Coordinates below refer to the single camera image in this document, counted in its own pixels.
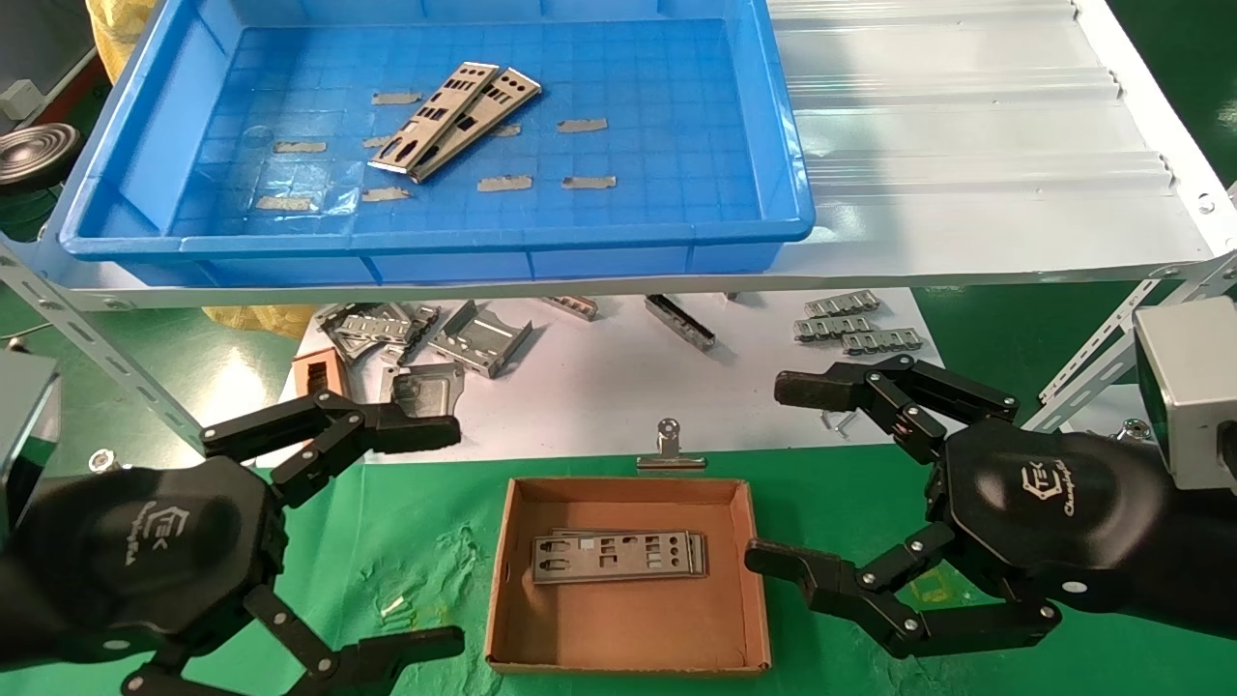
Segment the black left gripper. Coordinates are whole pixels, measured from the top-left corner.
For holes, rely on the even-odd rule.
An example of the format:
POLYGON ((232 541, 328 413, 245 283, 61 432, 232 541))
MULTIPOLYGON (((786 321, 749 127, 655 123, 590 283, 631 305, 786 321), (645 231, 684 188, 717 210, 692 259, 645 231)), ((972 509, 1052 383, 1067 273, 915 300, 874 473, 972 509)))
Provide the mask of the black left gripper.
POLYGON ((329 651, 270 586, 288 541, 281 506, 301 507, 364 454, 460 441, 456 417, 315 391, 200 431, 207 455, 238 464, 45 481, 2 550, 2 666, 156 651, 122 695, 233 695, 182 671, 188 653, 216 651, 254 618, 304 668, 287 695, 388 695, 406 668, 464 651, 464 630, 406 630, 329 651), (270 488, 242 466, 293 445, 270 488))

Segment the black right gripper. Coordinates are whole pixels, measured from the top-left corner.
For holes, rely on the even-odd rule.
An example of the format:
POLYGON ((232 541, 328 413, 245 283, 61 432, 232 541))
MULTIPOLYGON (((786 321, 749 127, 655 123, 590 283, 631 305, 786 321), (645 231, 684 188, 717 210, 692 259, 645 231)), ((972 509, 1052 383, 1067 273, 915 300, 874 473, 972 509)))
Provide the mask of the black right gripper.
POLYGON ((1235 637, 1235 494, 1180 490, 1157 448, 1021 430, 1014 396, 905 354, 782 371, 774 401, 861 410, 918 464, 941 457, 935 523, 868 565, 764 538, 745 550, 750 571, 795 584, 809 611, 854 622, 888 655, 1038 645, 1061 622, 1047 600, 1235 637), (948 436, 935 413, 972 427, 948 436), (945 560, 999 602, 917 611, 897 598, 945 560))

